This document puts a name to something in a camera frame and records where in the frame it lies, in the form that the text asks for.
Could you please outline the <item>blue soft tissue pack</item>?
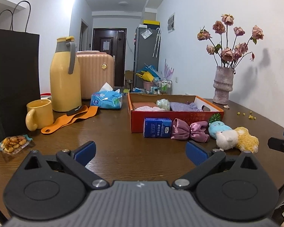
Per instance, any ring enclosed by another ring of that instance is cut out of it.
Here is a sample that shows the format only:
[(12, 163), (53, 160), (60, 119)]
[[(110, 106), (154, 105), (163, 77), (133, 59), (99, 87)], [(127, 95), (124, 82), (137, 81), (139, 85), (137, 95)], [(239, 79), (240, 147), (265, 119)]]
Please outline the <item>blue soft tissue pack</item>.
[(120, 89), (113, 88), (106, 82), (100, 89), (91, 96), (90, 106), (99, 107), (101, 109), (116, 109), (122, 108), (122, 93)]

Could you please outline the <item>red orange cardboard box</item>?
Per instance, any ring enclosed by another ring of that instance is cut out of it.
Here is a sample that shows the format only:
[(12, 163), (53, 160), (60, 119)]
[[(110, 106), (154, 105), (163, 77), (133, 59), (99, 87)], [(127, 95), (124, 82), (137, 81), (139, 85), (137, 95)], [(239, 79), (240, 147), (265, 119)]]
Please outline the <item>red orange cardboard box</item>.
[[(167, 99), (170, 102), (178, 103), (195, 103), (201, 112), (140, 112), (135, 111), (132, 107), (132, 103), (135, 102), (151, 102), (156, 103), (157, 100)], [(174, 120), (176, 118), (185, 121), (187, 124), (191, 124), (197, 121), (209, 121), (215, 117), (222, 120), (224, 117), (224, 110), (210, 101), (203, 99), (197, 95), (150, 95), (129, 93), (127, 95), (128, 100), (128, 112), (130, 117), (130, 127), (132, 133), (142, 133), (145, 118), (169, 118)]]

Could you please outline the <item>yellow blue toy clutter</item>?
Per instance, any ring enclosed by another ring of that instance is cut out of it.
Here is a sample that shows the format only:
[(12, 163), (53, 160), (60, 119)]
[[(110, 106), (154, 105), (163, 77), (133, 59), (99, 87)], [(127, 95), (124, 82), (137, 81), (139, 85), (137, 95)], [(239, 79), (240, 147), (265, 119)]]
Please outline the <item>yellow blue toy clutter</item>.
[(135, 75), (140, 77), (145, 82), (156, 82), (161, 80), (158, 71), (153, 65), (146, 65), (140, 71), (135, 73)]

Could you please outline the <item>yellow box on fridge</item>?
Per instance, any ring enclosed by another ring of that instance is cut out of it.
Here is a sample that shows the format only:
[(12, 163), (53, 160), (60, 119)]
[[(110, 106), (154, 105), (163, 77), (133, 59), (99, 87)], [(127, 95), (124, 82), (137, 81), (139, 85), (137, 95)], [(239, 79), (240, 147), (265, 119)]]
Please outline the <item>yellow box on fridge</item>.
[(157, 27), (159, 27), (160, 26), (160, 22), (158, 22), (158, 21), (151, 21), (151, 20), (143, 20), (143, 24), (144, 25), (151, 25), (151, 26), (157, 26)]

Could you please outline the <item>blue handkerchief tissue pack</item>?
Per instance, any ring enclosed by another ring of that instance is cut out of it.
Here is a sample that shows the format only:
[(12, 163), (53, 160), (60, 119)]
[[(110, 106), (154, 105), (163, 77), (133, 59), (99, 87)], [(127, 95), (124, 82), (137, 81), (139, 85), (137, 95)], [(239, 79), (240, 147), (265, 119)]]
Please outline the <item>blue handkerchief tissue pack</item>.
[(143, 136), (145, 138), (170, 138), (172, 120), (168, 118), (145, 118)]

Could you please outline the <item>yellow ceramic mug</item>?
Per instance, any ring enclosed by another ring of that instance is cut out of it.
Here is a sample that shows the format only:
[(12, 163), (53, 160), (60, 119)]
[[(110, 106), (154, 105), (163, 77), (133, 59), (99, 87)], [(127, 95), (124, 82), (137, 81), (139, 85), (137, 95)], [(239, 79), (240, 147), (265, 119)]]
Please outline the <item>yellow ceramic mug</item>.
[(28, 103), (25, 123), (30, 131), (52, 125), (54, 123), (54, 115), (51, 100), (35, 100)]

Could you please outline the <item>black paper shopping bag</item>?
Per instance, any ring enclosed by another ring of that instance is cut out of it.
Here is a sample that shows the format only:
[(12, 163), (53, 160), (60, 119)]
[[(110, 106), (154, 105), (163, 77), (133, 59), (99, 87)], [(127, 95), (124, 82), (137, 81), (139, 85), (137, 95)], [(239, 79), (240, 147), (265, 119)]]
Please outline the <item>black paper shopping bag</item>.
[(0, 142), (27, 133), (27, 104), (40, 98), (39, 39), (0, 29)]

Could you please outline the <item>yellow flower bits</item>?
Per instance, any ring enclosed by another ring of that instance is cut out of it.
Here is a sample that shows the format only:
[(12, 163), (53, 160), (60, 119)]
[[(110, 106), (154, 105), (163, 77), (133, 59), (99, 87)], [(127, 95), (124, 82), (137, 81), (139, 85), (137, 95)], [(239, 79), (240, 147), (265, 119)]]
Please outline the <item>yellow flower bits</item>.
[(250, 111), (249, 113), (241, 113), (241, 112), (237, 112), (237, 115), (243, 115), (243, 116), (246, 116), (248, 117), (248, 119), (257, 119), (254, 115), (253, 115), (253, 112)]

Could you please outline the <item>terracotta sponge block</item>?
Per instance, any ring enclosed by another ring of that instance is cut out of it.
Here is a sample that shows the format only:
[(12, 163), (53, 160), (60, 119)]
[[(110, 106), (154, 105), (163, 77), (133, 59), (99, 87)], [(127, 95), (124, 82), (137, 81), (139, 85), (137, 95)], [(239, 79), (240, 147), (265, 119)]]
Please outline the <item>terracotta sponge block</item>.
[(135, 102), (135, 103), (132, 103), (132, 107), (133, 109), (137, 109), (137, 108), (140, 108), (140, 107), (150, 107), (150, 108), (153, 108), (153, 107), (156, 107), (156, 103), (151, 103), (151, 102)]

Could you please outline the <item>yellow white plush toy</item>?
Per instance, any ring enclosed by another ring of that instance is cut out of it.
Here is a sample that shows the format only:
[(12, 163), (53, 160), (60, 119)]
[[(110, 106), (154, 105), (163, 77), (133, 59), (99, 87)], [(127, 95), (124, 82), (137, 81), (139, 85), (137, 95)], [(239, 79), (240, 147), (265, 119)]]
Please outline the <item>yellow white plush toy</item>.
[(250, 135), (247, 128), (237, 127), (234, 130), (216, 133), (216, 145), (222, 151), (237, 148), (241, 152), (250, 151), (257, 153), (259, 150), (259, 139)]

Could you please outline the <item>pink textured vase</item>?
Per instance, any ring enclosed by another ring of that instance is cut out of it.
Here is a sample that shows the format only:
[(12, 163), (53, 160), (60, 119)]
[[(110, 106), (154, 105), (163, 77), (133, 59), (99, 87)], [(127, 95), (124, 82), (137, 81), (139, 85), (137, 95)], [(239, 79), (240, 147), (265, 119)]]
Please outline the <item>pink textured vase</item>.
[(213, 102), (220, 105), (227, 105), (229, 93), (233, 90), (234, 70), (227, 67), (216, 67), (215, 78), (213, 82), (214, 97)]

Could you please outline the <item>dark brown entry door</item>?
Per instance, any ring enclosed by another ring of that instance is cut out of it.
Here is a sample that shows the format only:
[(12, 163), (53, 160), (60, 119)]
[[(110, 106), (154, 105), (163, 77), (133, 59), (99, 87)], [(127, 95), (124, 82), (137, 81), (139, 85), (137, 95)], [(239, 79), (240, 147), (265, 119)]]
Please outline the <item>dark brown entry door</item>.
[(92, 50), (105, 52), (114, 59), (115, 87), (124, 87), (125, 84), (126, 33), (126, 28), (93, 29)]

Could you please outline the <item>dried pink roses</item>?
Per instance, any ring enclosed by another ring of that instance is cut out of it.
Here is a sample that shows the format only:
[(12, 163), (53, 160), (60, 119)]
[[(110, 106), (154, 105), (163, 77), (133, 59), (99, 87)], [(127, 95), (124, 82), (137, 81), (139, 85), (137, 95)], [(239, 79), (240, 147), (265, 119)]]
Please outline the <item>dried pink roses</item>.
[(214, 43), (212, 36), (205, 27), (200, 28), (197, 34), (199, 41), (209, 41), (210, 44), (206, 46), (206, 51), (212, 55), (215, 64), (218, 67), (230, 68), (235, 70), (243, 58), (250, 56), (250, 61), (255, 60), (255, 54), (249, 50), (249, 43), (253, 42), (255, 45), (259, 40), (264, 39), (263, 30), (255, 25), (252, 28), (251, 36), (246, 42), (239, 43), (237, 39), (246, 34), (242, 27), (234, 26), (234, 16), (231, 14), (222, 14), (221, 19), (216, 21), (212, 29), (215, 34), (220, 36), (220, 41)]

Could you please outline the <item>yellow thermos jug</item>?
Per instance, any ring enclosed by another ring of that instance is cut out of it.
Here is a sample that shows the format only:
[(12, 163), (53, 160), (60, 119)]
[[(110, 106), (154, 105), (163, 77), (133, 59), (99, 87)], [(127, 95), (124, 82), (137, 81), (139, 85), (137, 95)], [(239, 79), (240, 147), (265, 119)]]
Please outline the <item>yellow thermos jug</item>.
[(80, 65), (73, 36), (57, 39), (50, 66), (52, 107), (56, 112), (68, 112), (81, 105)]

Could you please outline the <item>iridescent plastic bag ball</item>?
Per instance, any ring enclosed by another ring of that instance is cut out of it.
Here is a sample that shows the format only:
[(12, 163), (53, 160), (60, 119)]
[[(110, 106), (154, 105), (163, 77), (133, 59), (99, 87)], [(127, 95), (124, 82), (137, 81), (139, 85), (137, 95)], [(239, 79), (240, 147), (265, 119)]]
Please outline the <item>iridescent plastic bag ball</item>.
[(167, 99), (160, 99), (156, 101), (156, 105), (157, 107), (159, 107), (160, 109), (163, 109), (165, 111), (170, 111), (171, 107), (170, 107), (170, 102)]

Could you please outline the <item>blue plush toy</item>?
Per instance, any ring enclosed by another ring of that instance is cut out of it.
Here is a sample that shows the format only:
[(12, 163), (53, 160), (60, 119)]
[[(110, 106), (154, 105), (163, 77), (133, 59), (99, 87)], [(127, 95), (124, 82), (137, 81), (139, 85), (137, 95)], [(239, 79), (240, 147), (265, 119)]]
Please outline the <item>blue plush toy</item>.
[(216, 134), (223, 131), (232, 130), (232, 128), (222, 121), (214, 121), (209, 124), (208, 132), (211, 138), (216, 139)]

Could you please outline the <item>snack packet with nuts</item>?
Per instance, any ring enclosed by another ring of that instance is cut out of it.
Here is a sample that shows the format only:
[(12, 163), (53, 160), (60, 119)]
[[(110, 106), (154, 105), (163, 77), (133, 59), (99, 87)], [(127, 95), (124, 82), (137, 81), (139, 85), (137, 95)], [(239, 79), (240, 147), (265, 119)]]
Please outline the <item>snack packet with nuts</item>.
[(0, 152), (8, 155), (19, 153), (22, 149), (27, 147), (33, 139), (27, 135), (18, 135), (6, 137), (0, 142)]

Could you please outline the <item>pink satin bow scrunchie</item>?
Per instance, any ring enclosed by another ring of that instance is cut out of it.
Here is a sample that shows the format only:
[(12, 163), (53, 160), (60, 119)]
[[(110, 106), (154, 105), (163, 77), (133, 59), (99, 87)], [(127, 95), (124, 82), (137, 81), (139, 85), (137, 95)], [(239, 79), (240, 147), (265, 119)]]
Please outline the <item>pink satin bow scrunchie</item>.
[(187, 124), (185, 121), (176, 118), (172, 123), (171, 139), (191, 139), (195, 142), (206, 143), (210, 138), (207, 133), (207, 127), (207, 121), (197, 121), (192, 124)]

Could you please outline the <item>small brown cardboard box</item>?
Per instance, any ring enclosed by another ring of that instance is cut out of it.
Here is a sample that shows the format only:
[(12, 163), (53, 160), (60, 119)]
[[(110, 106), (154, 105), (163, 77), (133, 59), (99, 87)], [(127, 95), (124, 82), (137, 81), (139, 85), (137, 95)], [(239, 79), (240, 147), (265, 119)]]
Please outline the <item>small brown cardboard box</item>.
[(134, 72), (127, 70), (125, 71), (125, 88), (132, 89), (132, 84), (134, 80)]

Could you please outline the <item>purple drawstring pouch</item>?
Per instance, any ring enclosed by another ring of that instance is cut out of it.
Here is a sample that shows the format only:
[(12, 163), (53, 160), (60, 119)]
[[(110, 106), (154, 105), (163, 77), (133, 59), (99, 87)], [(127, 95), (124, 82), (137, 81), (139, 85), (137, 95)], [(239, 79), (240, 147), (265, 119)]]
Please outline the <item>purple drawstring pouch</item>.
[(171, 102), (170, 108), (174, 112), (201, 112), (202, 111), (202, 109), (199, 109), (195, 103)]

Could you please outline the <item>pink suitcase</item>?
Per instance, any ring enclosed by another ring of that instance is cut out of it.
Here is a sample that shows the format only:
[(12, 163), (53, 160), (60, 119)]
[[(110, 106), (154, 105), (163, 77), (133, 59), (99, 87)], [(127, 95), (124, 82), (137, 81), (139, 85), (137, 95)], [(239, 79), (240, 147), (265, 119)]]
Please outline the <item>pink suitcase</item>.
[(105, 83), (114, 87), (115, 63), (111, 55), (100, 51), (78, 51), (80, 65), (81, 97), (90, 100)]

